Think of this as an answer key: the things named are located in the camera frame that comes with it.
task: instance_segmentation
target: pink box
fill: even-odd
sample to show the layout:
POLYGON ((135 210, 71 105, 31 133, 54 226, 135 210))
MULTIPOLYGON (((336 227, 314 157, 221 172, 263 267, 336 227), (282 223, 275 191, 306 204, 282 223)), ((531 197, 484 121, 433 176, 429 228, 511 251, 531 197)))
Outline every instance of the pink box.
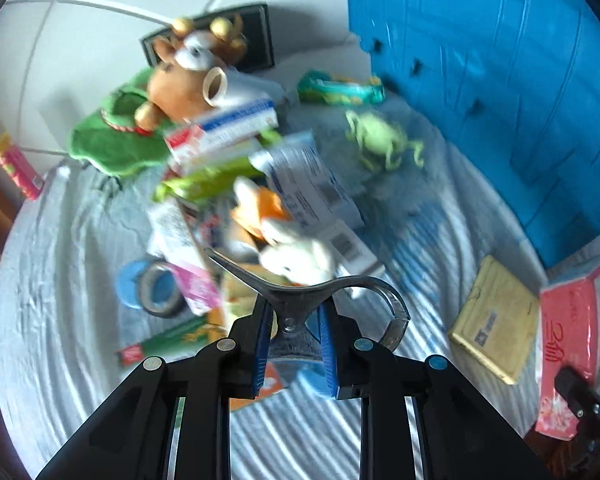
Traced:
POLYGON ((557 373, 571 366, 600 395, 600 256, 566 270, 540 293, 542 379, 536 431, 571 440, 578 419, 555 391, 557 373))

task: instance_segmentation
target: green toy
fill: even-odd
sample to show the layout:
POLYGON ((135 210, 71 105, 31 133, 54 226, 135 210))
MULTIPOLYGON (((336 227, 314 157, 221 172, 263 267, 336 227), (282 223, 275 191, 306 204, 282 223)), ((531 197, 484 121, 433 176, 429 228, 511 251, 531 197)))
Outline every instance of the green toy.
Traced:
POLYGON ((424 142, 421 140, 409 140, 407 134, 398 126, 391 126, 371 112, 358 115, 353 110, 348 110, 345 115, 351 127, 347 132, 347 139, 357 141, 360 160, 369 170, 376 171, 378 166, 366 158, 365 152, 384 156, 384 168, 391 171, 400 167, 402 153, 410 149, 413 150, 415 165, 419 168, 424 167, 422 159, 424 142))

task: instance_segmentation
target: screw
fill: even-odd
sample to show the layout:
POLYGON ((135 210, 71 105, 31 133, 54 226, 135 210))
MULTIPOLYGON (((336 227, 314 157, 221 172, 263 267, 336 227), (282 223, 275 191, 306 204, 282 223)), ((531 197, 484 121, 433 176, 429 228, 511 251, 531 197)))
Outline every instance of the screw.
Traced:
POLYGON ((142 363, 142 367, 148 372, 153 372, 162 366, 162 359, 159 357, 148 357, 142 363))
POLYGON ((360 339, 356 339, 355 343, 353 343, 353 346, 355 346, 355 348, 361 352, 368 352, 374 347, 374 342, 365 337, 361 337, 360 339))
POLYGON ((235 341, 226 337, 218 341, 216 343, 216 347, 218 347, 218 350, 221 352, 228 352, 229 350, 233 350, 235 348, 235 341))
POLYGON ((296 320, 292 317, 285 317, 282 322, 285 332, 293 332, 296 329, 296 320))
POLYGON ((434 355, 429 359, 429 366, 434 370, 444 370, 446 368, 446 359, 442 355, 434 355))

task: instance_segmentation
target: green cloth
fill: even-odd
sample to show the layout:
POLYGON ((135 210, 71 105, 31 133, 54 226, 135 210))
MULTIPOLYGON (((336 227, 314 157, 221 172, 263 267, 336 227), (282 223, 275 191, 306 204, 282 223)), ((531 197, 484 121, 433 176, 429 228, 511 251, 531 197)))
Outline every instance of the green cloth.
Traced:
POLYGON ((151 136, 134 131, 119 131, 104 119, 121 128, 134 126, 136 108, 147 100, 146 84, 152 73, 146 68, 129 82, 116 89, 69 136, 69 155, 78 160, 88 160, 110 176, 127 176, 149 166, 162 164, 169 156, 163 134, 173 123, 163 121, 151 136))

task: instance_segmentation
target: barcode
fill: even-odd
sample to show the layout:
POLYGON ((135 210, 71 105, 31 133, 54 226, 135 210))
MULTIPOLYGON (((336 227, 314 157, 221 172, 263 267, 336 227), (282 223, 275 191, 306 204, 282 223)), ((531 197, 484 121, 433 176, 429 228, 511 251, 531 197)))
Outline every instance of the barcode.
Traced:
POLYGON ((189 229, 183 222, 182 215, 177 208, 165 209, 164 213, 156 219, 156 223, 160 227, 162 237, 172 247, 171 243, 175 243, 177 247, 193 247, 189 229))
POLYGON ((488 336, 489 336, 489 334, 487 334, 483 330, 478 330, 478 333, 476 334, 474 341, 476 343, 478 343, 478 345, 484 346, 485 343, 487 342, 488 336))
POLYGON ((489 332, 491 332, 491 329, 493 328, 494 323, 496 322, 496 318, 498 317, 498 314, 496 314, 495 312, 491 312, 489 314, 489 319, 487 320, 487 326, 484 327, 484 331, 488 334, 489 332))
POLYGON ((319 182, 316 183, 318 192, 322 196, 322 199, 327 203, 329 207, 332 207, 340 202, 342 202, 342 197, 338 193, 338 190, 335 189, 328 182, 319 182))
POLYGON ((336 249, 338 254, 340 254, 340 256, 342 256, 347 262, 352 262, 358 256, 360 256, 360 251, 358 248, 344 233, 340 233, 336 237, 332 238, 331 245, 333 245, 333 248, 336 249))

